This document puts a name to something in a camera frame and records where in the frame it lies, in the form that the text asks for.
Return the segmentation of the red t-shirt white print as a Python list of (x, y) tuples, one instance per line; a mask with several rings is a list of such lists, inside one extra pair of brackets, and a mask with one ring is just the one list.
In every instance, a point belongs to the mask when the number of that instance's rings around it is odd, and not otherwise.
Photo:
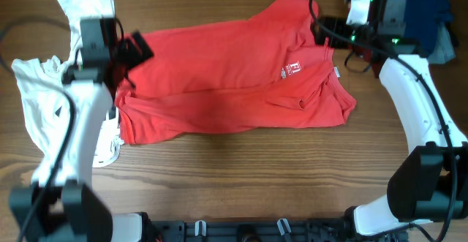
[(317, 9), (275, 0), (247, 20), (145, 34), (153, 56), (116, 92), (121, 139), (345, 124), (356, 101), (339, 82), (332, 49), (310, 31)]

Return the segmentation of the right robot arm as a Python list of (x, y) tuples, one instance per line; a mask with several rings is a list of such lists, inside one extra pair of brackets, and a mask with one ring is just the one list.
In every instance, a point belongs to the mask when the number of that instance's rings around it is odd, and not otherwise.
[(442, 241), (453, 221), (467, 217), (467, 137), (444, 106), (425, 50), (403, 35), (407, 0), (345, 1), (343, 30), (320, 20), (311, 30), (364, 57), (393, 100), (409, 153), (383, 196), (312, 226), (338, 241), (405, 241), (409, 230), (438, 222)]

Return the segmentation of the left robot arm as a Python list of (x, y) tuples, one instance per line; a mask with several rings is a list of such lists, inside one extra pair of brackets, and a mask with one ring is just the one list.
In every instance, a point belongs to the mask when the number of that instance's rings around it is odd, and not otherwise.
[(117, 85), (153, 57), (140, 32), (124, 36), (115, 17), (80, 21), (83, 45), (60, 84), (15, 70), (18, 80), (62, 96), (68, 104), (60, 146), (45, 154), (29, 187), (13, 189), (9, 207), (19, 241), (161, 241), (145, 212), (112, 214), (91, 187), (99, 132)]

